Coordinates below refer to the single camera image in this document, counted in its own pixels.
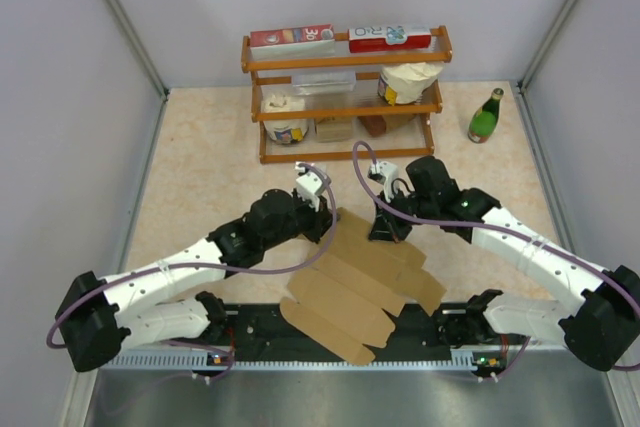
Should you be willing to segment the aluminium frame rail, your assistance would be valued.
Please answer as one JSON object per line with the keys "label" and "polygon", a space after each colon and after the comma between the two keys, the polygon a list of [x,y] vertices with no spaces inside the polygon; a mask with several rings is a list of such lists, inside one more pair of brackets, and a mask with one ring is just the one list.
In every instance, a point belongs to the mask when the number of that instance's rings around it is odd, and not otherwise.
{"label": "aluminium frame rail", "polygon": [[103,0],[103,2],[143,74],[159,97],[165,101],[168,98],[169,89],[161,79],[122,2],[120,0]]}

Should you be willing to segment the red foil wrap box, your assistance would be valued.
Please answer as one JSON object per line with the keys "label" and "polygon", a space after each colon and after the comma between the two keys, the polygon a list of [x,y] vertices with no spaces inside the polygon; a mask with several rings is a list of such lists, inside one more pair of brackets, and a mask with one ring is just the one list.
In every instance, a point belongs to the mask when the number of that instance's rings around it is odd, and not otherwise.
{"label": "red foil wrap box", "polygon": [[335,54],[335,44],[332,24],[253,31],[249,36],[255,60],[330,57]]}

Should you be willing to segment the brown bread loaf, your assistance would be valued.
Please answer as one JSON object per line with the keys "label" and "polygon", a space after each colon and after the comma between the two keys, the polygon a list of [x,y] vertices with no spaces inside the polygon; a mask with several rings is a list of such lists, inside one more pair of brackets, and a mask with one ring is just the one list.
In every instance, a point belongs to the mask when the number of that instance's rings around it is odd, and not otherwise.
{"label": "brown bread loaf", "polygon": [[360,116],[359,121],[369,136],[377,138],[409,124],[414,117],[414,114],[371,115]]}

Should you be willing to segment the green glass bottle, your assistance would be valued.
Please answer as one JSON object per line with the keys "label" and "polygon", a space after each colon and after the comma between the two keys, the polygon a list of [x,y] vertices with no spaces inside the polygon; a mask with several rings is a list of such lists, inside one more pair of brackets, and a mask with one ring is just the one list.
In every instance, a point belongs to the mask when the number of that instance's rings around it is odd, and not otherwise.
{"label": "green glass bottle", "polygon": [[489,99],[475,112],[468,126],[468,138],[474,143],[484,143],[494,133],[504,96],[502,88],[495,88]]}

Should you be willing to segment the red white wrap box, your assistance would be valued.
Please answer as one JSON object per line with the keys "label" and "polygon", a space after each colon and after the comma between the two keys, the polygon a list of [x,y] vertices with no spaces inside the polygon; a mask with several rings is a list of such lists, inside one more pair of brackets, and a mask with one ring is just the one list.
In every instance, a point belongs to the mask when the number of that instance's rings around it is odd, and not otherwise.
{"label": "red white wrap box", "polygon": [[419,24],[366,26],[348,31],[352,54],[426,49],[431,41],[430,28]]}

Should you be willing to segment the brown cardboard box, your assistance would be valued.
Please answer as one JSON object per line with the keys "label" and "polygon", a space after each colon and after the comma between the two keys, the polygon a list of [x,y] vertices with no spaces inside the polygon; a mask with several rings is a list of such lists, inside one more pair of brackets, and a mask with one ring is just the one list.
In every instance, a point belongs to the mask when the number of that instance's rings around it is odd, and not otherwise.
{"label": "brown cardboard box", "polygon": [[446,288],[423,269],[426,254],[409,242],[370,241],[371,224],[338,210],[332,241],[309,267],[296,271],[279,307],[284,319],[341,360],[365,366],[396,330],[408,300],[432,314]]}

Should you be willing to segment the large white flour bag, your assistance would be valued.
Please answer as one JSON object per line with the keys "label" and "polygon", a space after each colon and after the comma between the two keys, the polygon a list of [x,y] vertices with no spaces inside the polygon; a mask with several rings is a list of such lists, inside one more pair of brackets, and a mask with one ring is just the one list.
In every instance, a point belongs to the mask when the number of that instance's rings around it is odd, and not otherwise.
{"label": "large white flour bag", "polygon": [[443,68],[442,62],[383,66],[378,80],[378,95],[389,105],[414,103],[437,80]]}

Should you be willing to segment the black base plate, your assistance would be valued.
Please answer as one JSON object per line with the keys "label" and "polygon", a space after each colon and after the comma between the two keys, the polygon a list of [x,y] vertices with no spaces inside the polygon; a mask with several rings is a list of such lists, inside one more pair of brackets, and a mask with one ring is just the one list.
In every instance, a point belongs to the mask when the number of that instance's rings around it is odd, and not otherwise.
{"label": "black base plate", "polygon": [[[497,334],[467,302],[445,302],[432,315],[407,304],[393,320],[395,330],[375,359],[392,361],[449,360],[459,348],[515,347],[525,337]],[[276,304],[229,304],[227,320],[214,345],[232,345],[236,359],[251,361],[337,362],[339,357],[291,326]]]}

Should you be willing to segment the tan block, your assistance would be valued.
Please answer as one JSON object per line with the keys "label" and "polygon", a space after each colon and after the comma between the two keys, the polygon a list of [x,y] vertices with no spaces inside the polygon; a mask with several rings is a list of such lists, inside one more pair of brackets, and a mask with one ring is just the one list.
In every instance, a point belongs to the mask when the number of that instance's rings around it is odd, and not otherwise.
{"label": "tan block", "polygon": [[326,117],[315,121],[315,136],[318,142],[341,142],[350,139],[352,135],[351,118]]}

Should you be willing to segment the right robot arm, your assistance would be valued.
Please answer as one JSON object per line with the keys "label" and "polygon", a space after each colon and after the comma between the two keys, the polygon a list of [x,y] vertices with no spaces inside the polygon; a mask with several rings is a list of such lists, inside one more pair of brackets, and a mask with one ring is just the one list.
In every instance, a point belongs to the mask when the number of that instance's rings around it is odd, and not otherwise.
{"label": "right robot arm", "polygon": [[406,173],[412,187],[403,192],[395,164],[371,163],[367,175],[383,187],[374,199],[371,239],[399,242],[415,225],[437,225],[501,257],[552,296],[541,301],[489,294],[466,319],[474,340],[518,334],[561,345],[595,370],[619,369],[639,336],[638,274],[625,266],[607,269],[557,246],[483,190],[459,188],[433,156],[414,160]]}

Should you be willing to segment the wooden three-tier shelf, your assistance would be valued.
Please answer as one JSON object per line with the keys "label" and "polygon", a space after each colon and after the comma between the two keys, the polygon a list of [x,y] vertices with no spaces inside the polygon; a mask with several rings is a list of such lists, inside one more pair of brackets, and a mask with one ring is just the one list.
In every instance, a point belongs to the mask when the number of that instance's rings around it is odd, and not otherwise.
{"label": "wooden three-tier shelf", "polygon": [[[402,147],[398,141],[391,142],[379,150],[384,158],[419,157],[435,152],[431,130],[431,116],[442,112],[442,96],[437,82],[425,89],[418,101],[407,105],[392,106],[378,95],[379,70],[387,65],[416,62],[445,62],[453,58],[453,47],[447,27],[441,25],[431,30],[432,42],[427,50],[402,53],[377,52],[364,55],[349,54],[342,57],[286,59],[255,61],[250,53],[249,37],[242,43],[241,68],[251,77],[251,120],[259,125],[259,161],[262,164],[281,164],[304,160],[311,162],[342,161],[351,158],[351,149],[343,151],[302,152],[294,147],[291,152],[272,152],[275,145],[269,139],[266,123],[278,120],[312,120],[336,117],[356,120],[360,116],[414,114],[411,121],[422,140],[412,147]],[[352,69],[356,73],[355,88],[350,93],[313,95],[302,111],[267,113],[261,107],[268,89],[291,86],[293,72],[309,69]]]}

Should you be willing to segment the clear plastic container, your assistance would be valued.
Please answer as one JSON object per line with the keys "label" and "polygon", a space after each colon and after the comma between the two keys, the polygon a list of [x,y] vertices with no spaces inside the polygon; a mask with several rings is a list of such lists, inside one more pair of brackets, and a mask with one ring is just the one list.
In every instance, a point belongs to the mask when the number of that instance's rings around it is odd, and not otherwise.
{"label": "clear plastic container", "polygon": [[354,90],[354,71],[331,71],[298,74],[291,78],[293,91],[300,96],[342,94]]}

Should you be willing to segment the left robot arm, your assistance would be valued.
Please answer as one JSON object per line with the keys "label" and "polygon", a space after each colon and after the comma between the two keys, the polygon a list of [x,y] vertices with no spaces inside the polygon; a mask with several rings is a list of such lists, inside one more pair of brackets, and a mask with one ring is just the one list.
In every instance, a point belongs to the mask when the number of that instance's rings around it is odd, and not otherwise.
{"label": "left robot arm", "polygon": [[199,292],[173,298],[228,276],[260,274],[265,253],[299,236],[318,243],[335,231],[333,194],[309,200],[271,189],[248,212],[181,251],[142,268],[99,278],[78,275],[54,317],[73,368],[98,369],[124,350],[173,339],[216,343],[226,334],[221,301]]}

